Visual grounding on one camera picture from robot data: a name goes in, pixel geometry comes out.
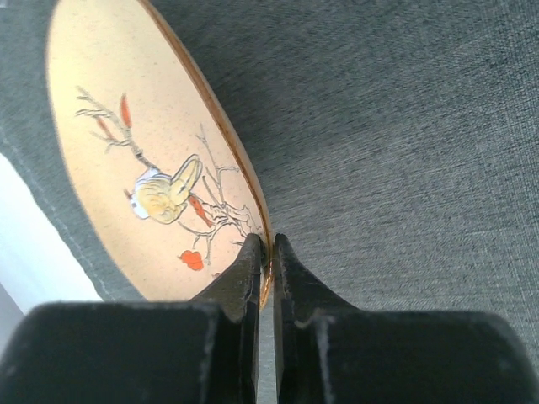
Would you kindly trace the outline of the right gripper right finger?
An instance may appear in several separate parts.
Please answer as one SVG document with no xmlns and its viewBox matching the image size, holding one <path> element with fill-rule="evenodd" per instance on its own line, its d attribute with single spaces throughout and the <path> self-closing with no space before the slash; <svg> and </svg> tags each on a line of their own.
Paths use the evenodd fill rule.
<svg viewBox="0 0 539 404">
<path fill-rule="evenodd" d="M 484 311 L 366 311 L 275 238 L 280 403 L 535 403 L 538 378 L 515 331 Z"/>
</svg>

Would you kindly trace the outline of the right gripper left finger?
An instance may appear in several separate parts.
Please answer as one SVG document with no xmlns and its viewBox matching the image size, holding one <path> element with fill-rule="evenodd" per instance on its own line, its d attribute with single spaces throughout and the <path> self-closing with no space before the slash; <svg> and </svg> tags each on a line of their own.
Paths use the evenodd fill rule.
<svg viewBox="0 0 539 404">
<path fill-rule="evenodd" d="M 50 303 L 1 359 L 4 403 L 253 403 L 264 245 L 191 300 Z"/>
</svg>

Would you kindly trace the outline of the beige bird pattern plate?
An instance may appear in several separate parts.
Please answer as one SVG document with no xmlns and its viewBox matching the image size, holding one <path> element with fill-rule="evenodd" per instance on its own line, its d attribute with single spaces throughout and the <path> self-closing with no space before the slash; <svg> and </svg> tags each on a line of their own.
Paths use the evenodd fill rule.
<svg viewBox="0 0 539 404">
<path fill-rule="evenodd" d="M 271 249 L 257 175 L 194 59 L 148 1 L 59 1 L 46 73 L 64 165 L 119 271 L 187 300 L 249 234 Z"/>
</svg>

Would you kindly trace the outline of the grey cloth placemat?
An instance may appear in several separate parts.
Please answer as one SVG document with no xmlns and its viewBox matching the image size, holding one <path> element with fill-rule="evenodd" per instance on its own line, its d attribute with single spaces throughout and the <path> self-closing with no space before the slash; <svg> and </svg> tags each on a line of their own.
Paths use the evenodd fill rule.
<svg viewBox="0 0 539 404">
<path fill-rule="evenodd" d="M 156 6 L 304 264 L 360 306 L 499 313 L 537 358 L 537 2 Z"/>
</svg>

